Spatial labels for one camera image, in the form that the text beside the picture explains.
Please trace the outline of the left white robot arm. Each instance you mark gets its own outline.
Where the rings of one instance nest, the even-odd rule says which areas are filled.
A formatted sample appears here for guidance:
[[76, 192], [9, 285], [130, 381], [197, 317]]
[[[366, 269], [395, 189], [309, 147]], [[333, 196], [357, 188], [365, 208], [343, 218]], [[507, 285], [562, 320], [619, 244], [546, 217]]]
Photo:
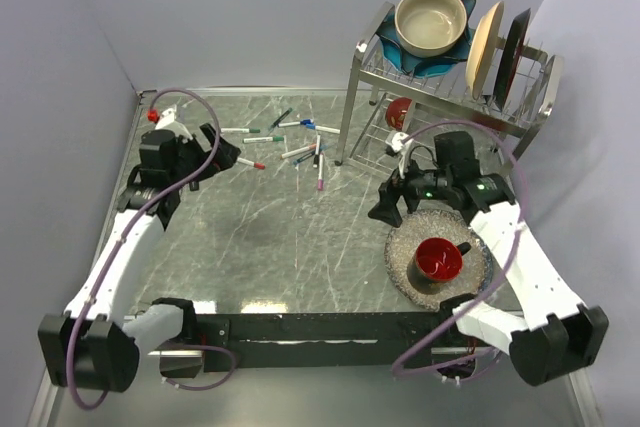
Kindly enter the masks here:
[[116, 205], [112, 231], [85, 284], [58, 315], [47, 314], [38, 339], [53, 385], [124, 392], [141, 358], [170, 342], [184, 349], [201, 340], [192, 301], [159, 298], [138, 319], [125, 322], [143, 265], [180, 204], [180, 190], [233, 167], [240, 148], [200, 127], [210, 142], [170, 129], [142, 135], [139, 162]]

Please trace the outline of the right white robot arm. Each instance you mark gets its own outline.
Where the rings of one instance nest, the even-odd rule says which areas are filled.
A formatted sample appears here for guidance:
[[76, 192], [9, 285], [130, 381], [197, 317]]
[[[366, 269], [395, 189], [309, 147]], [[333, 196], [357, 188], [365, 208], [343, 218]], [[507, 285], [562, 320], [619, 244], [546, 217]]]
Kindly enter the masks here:
[[445, 201], [484, 243], [500, 270], [497, 279], [511, 287], [522, 311], [514, 315], [492, 307], [486, 293], [464, 295], [428, 337], [439, 336], [449, 345], [475, 337], [507, 354], [531, 386], [592, 365], [609, 328], [608, 317], [600, 307], [587, 307], [561, 278], [523, 220], [505, 178], [482, 174], [471, 135], [436, 135], [433, 169], [422, 169], [412, 159], [415, 144], [408, 134], [392, 132], [385, 144], [398, 165], [380, 185], [369, 217], [398, 228], [400, 199], [409, 212], [424, 200]]

